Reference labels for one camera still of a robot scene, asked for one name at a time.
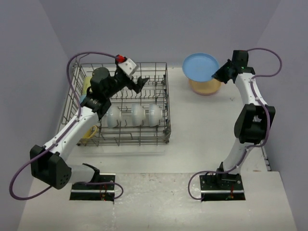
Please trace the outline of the orange yellow plate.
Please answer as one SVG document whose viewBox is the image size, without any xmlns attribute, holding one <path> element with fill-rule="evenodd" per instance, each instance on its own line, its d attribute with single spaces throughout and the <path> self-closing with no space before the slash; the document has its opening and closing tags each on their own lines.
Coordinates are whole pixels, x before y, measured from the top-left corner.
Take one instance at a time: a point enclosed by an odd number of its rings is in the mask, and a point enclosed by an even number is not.
<svg viewBox="0 0 308 231">
<path fill-rule="evenodd" d="M 216 79 L 212 79 L 206 82 L 197 82 L 189 79 L 189 86 L 194 92 L 216 93 L 221 87 L 221 82 Z"/>
</svg>

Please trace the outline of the blue plate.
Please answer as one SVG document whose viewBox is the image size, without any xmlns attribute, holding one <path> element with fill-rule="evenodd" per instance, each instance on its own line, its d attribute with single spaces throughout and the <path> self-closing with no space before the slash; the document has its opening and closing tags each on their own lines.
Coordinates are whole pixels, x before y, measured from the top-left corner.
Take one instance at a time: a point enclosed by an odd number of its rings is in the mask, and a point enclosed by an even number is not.
<svg viewBox="0 0 308 231">
<path fill-rule="evenodd" d="M 182 64 L 184 75 L 195 82 L 208 82 L 219 69 L 218 61 L 207 53 L 194 53 L 185 58 Z"/>
</svg>

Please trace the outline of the white bowl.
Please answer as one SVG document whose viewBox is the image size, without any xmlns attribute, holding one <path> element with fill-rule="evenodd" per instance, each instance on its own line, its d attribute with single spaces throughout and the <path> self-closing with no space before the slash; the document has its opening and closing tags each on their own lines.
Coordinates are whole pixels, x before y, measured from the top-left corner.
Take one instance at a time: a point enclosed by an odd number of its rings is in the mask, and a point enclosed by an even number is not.
<svg viewBox="0 0 308 231">
<path fill-rule="evenodd" d="M 131 107 L 131 119 L 134 127 L 141 126 L 146 118 L 145 109 L 139 104 L 133 104 Z"/>
<path fill-rule="evenodd" d="M 162 119 L 162 109 L 156 104 L 149 105 L 149 126 L 155 127 L 159 125 L 160 120 Z"/>
<path fill-rule="evenodd" d="M 110 106 L 106 113 L 106 118 L 108 128 L 117 127 L 121 122 L 121 111 L 117 106 Z"/>
</svg>

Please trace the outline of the pink plate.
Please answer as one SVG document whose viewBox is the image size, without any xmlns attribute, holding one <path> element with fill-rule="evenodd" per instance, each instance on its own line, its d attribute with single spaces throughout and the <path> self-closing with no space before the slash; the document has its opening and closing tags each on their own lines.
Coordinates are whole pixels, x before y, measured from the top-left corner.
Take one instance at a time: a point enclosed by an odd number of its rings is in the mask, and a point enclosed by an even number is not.
<svg viewBox="0 0 308 231">
<path fill-rule="evenodd" d="M 215 95 L 216 93 L 199 93 L 199 92 L 195 92 L 197 95 L 201 95 L 201 96 L 212 96 Z"/>
</svg>

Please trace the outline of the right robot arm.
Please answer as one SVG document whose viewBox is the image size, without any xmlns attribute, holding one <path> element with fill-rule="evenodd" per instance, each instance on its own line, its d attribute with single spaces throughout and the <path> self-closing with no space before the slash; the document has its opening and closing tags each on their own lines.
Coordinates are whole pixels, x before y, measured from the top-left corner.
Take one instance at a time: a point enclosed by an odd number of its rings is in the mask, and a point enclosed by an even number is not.
<svg viewBox="0 0 308 231">
<path fill-rule="evenodd" d="M 248 65 L 248 51 L 234 50 L 229 59 L 212 77 L 220 82 L 232 80 L 243 102 L 243 108 L 234 125 L 235 142 L 220 164 L 212 180 L 220 189 L 226 189 L 232 180 L 239 181 L 241 167 L 250 151 L 262 147 L 269 137 L 276 110 L 263 99 L 256 82 L 254 68 Z"/>
</svg>

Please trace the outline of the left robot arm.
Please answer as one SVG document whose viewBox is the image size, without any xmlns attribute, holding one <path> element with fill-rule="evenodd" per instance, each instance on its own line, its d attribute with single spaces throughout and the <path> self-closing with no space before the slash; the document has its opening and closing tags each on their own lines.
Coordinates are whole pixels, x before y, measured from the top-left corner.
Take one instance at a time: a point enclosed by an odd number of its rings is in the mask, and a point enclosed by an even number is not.
<svg viewBox="0 0 308 231">
<path fill-rule="evenodd" d="M 147 77 L 139 77 L 135 82 L 120 67 L 113 76 L 105 67 L 95 69 L 78 112 L 53 140 L 30 150 L 32 176 L 58 190 L 68 183 L 84 184 L 89 189 L 101 185 L 99 169 L 89 164 L 69 166 L 66 160 L 86 132 L 107 113 L 113 95 L 123 88 L 140 93 L 147 81 Z"/>
</svg>

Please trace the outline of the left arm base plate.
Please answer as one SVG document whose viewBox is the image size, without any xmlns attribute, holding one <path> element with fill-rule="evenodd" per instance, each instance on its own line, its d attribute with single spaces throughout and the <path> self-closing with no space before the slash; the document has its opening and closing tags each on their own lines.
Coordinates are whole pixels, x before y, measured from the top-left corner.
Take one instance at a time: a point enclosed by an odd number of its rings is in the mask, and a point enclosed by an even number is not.
<svg viewBox="0 0 308 231">
<path fill-rule="evenodd" d="M 69 200 L 71 201 L 111 201 L 115 199 L 114 184 L 84 185 L 73 184 Z"/>
</svg>

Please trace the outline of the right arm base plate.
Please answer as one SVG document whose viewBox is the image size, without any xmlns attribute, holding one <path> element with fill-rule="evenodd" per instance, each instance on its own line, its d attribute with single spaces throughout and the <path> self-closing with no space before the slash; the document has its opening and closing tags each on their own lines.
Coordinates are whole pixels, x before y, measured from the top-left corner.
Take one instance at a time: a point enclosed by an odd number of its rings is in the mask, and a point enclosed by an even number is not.
<svg viewBox="0 0 308 231">
<path fill-rule="evenodd" d="M 204 174 L 199 176 L 201 201 L 244 201 L 240 174 Z"/>
</svg>

